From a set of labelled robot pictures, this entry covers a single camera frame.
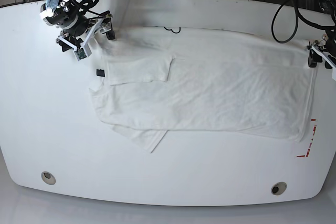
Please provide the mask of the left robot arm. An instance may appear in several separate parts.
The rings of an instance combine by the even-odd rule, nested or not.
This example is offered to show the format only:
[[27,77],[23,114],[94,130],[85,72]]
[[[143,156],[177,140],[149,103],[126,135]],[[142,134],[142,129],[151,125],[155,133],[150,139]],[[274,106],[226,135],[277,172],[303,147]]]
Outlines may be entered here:
[[[292,4],[295,12],[294,29],[288,39],[279,40],[275,35],[274,24],[279,12],[288,3]],[[328,15],[332,20],[332,24],[322,25],[304,17],[301,12],[304,7],[308,10]],[[308,67],[315,68],[319,63],[324,63],[325,68],[332,70],[332,73],[335,74],[335,0],[285,0],[277,9],[271,22],[271,34],[273,39],[280,44],[288,43],[296,35],[300,21],[311,28],[323,32],[321,39],[309,42],[307,46],[309,52]]]

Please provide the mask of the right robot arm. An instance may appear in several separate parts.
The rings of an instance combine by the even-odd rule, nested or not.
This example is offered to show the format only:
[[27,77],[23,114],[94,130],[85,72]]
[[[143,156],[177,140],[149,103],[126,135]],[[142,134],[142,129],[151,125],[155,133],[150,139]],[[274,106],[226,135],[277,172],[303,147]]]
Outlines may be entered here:
[[63,52],[71,50],[80,59],[90,55],[88,43],[96,33],[115,40],[110,11],[93,12],[100,0],[46,0],[41,6],[41,19],[61,29],[56,39]]

